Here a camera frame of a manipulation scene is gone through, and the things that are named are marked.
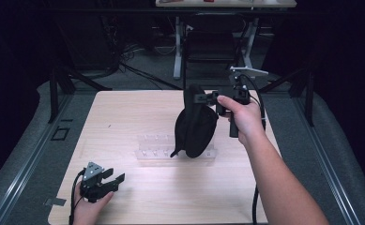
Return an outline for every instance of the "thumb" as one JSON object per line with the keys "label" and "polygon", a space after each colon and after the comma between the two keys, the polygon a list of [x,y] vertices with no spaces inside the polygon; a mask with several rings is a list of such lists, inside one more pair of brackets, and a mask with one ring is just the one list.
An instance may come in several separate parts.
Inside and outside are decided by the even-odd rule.
{"label": "thumb", "polygon": [[240,103],[226,96],[218,96],[217,101],[221,106],[232,111],[233,113],[238,112],[243,107]]}
{"label": "thumb", "polygon": [[99,201],[97,201],[97,205],[100,207],[100,209],[102,209],[110,201],[110,199],[113,196],[114,196],[114,193],[112,191],[110,191],[103,198],[101,198]]}

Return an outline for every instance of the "dark background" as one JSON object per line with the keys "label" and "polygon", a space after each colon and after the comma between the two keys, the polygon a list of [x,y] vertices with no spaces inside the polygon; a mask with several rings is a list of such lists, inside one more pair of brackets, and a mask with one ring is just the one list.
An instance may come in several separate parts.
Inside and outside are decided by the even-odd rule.
{"label": "dark background", "polygon": [[[154,1],[114,2],[118,5],[112,7],[150,8]],[[103,33],[100,17],[52,20],[30,14],[26,8],[97,5],[93,1],[0,1],[0,169],[35,113],[37,87],[49,80],[55,66],[117,67],[117,50]],[[294,10],[329,11],[331,16],[275,20],[275,37],[263,69],[286,76],[308,65],[313,51],[321,53],[312,71],[315,92],[335,114],[365,174],[365,1],[297,0]],[[149,16],[116,19],[123,28],[119,31],[126,33],[122,37],[135,38],[149,50],[150,27],[162,22]]]}

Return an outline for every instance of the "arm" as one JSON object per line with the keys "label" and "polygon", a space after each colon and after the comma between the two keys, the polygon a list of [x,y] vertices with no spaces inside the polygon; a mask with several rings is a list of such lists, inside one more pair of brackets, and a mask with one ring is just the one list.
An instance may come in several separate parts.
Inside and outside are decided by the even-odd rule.
{"label": "arm", "polygon": [[270,224],[328,224],[322,210],[285,165],[267,138],[259,106],[243,106],[219,96],[220,105],[232,111],[238,139],[250,158],[261,200]]}
{"label": "arm", "polygon": [[102,199],[95,203],[86,202],[80,195],[79,182],[74,189],[74,205],[76,205],[74,211],[74,225],[93,225],[97,222],[100,211],[113,197],[114,193],[111,191],[105,195]]}

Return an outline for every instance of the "forearm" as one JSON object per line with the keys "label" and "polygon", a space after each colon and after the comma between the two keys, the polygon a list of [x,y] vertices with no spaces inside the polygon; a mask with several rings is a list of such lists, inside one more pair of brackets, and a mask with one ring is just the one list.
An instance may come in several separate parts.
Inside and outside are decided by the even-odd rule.
{"label": "forearm", "polygon": [[270,224],[327,224],[309,194],[285,165],[265,133],[245,145]]}

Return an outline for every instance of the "white table leg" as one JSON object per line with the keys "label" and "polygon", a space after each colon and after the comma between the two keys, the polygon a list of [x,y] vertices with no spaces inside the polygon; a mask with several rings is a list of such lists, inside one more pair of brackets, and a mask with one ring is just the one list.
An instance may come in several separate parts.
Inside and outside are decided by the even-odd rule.
{"label": "white table leg", "polygon": [[182,54],[181,54],[181,30],[179,17],[175,18],[175,64],[174,64],[174,79],[181,78]]}

